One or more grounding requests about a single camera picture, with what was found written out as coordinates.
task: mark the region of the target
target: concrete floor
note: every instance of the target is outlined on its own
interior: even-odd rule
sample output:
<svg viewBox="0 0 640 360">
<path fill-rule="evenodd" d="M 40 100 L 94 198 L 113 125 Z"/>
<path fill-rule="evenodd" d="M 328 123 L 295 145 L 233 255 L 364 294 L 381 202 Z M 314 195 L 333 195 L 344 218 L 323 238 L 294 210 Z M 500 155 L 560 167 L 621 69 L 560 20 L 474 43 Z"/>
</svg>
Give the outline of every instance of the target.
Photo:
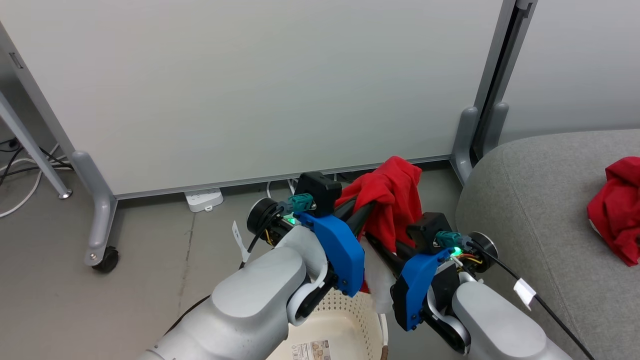
<svg viewBox="0 0 640 360">
<path fill-rule="evenodd" d="M 136 359 L 190 305 L 232 274 L 241 260 L 231 233 L 264 184 L 223 189 L 224 203 L 192 213 L 183 194 L 121 201 L 110 244 L 120 262 L 108 275 L 83 265 L 93 202 L 75 174 L 59 172 L 74 194 L 59 200 L 43 179 L 16 213 L 0 218 L 0 354 L 13 360 Z M 28 193 L 36 174 L 0 188 L 0 213 Z M 461 187 L 449 168 L 425 171 L 423 211 L 453 224 Z M 285 182 L 272 185 L 286 199 Z M 253 259 L 269 250 L 259 242 Z M 404 332 L 389 315 L 389 359 L 457 359 L 426 325 Z"/>
</svg>

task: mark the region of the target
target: white label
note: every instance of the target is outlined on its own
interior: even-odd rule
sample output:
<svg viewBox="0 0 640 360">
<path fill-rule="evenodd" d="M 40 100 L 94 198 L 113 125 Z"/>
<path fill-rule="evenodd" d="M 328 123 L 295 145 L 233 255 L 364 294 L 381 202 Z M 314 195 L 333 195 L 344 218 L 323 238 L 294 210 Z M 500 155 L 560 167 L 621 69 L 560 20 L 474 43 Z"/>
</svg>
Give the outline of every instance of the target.
<svg viewBox="0 0 640 360">
<path fill-rule="evenodd" d="M 531 300 L 533 299 L 533 297 L 536 296 L 536 291 L 533 290 L 533 288 L 529 286 L 529 284 L 527 284 L 527 282 L 522 278 L 520 278 L 520 280 L 516 282 L 515 286 L 513 287 L 513 291 L 518 294 L 520 300 L 522 300 L 527 309 L 531 310 L 529 304 L 531 304 Z"/>
<path fill-rule="evenodd" d="M 319 340 L 293 345 L 291 358 L 292 360 L 331 360 L 329 341 Z"/>
<path fill-rule="evenodd" d="M 236 242 L 240 247 L 240 253 L 242 253 L 242 261 L 246 262 L 247 260 L 249 260 L 249 252 L 246 250 L 246 248 L 242 244 L 242 236 L 240 236 L 240 230 L 238 230 L 238 224 L 236 224 L 235 220 L 234 220 L 234 224 L 231 226 L 231 231 L 234 232 L 234 237 L 236 238 Z"/>
</svg>

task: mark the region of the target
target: caster wheel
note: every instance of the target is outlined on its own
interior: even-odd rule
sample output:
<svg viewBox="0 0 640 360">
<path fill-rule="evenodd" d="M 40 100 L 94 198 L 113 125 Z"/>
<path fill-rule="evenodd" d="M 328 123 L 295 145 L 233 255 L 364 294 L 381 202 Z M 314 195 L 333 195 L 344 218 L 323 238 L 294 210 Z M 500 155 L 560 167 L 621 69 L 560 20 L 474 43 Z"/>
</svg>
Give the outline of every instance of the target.
<svg viewBox="0 0 640 360">
<path fill-rule="evenodd" d="M 107 248 L 104 249 L 104 257 L 102 258 L 102 261 L 98 265 L 93 265 L 91 267 L 98 272 L 108 274 L 116 268 L 119 259 L 120 256 L 118 255 L 116 248 L 113 246 L 107 246 Z"/>
</svg>

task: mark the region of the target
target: white plastic basket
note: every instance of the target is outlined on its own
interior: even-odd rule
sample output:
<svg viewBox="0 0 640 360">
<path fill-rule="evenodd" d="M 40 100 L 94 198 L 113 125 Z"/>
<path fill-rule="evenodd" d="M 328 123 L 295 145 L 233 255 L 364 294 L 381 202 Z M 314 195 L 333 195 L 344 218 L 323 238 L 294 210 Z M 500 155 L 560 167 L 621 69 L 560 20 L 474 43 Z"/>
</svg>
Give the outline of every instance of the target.
<svg viewBox="0 0 640 360">
<path fill-rule="evenodd" d="M 289 338 L 268 360 L 384 360 L 387 342 L 387 320 L 369 294 L 331 290 L 304 324 L 289 325 Z"/>
</svg>

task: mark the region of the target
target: yellow wire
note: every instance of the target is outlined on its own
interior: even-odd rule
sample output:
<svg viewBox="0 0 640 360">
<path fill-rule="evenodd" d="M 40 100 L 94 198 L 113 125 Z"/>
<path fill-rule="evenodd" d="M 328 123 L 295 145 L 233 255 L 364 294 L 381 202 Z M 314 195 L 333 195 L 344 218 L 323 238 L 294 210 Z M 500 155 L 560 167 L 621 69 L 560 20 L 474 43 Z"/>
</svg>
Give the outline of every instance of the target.
<svg viewBox="0 0 640 360">
<path fill-rule="evenodd" d="M 267 231 L 267 229 L 265 229 L 264 233 L 267 234 L 267 244 L 273 246 L 273 243 L 271 242 L 271 238 L 269 237 L 269 231 Z"/>
<path fill-rule="evenodd" d="M 474 258 L 467 258 L 466 256 L 463 257 L 463 259 L 471 260 L 471 261 L 475 262 L 476 264 L 481 264 L 482 263 L 481 260 L 477 260 L 477 259 L 474 259 Z"/>
</svg>

